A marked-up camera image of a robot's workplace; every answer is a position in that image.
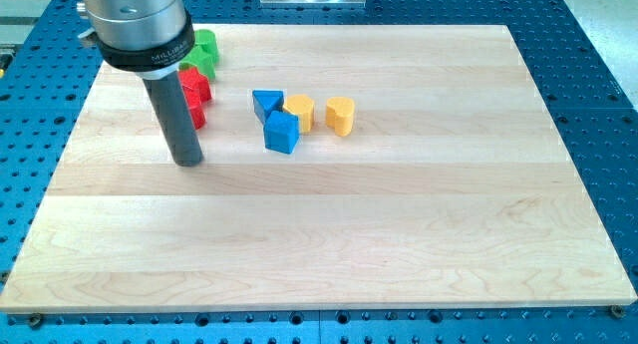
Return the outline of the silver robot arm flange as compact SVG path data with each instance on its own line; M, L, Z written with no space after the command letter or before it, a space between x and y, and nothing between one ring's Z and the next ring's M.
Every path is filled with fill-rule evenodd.
M81 0L80 17L91 27L79 35L112 67L159 80L178 68L194 46L183 0Z

